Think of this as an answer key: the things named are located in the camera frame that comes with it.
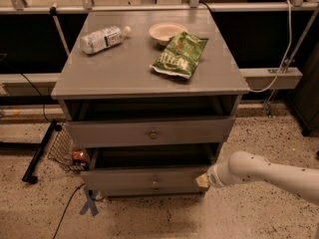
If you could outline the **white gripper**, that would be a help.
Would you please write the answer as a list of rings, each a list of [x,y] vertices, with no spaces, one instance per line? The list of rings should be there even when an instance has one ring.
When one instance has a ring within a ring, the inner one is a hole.
[[[199,187],[208,188],[209,184],[213,187],[220,188],[229,186],[232,182],[231,173],[226,161],[216,163],[211,166],[206,174],[202,174],[196,179]]]

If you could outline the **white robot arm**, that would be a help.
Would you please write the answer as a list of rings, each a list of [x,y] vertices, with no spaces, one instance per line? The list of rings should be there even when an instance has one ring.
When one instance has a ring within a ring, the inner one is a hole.
[[[319,170],[270,162],[263,156],[237,151],[211,166],[196,180],[199,187],[220,188],[263,181],[315,205],[319,204]]]

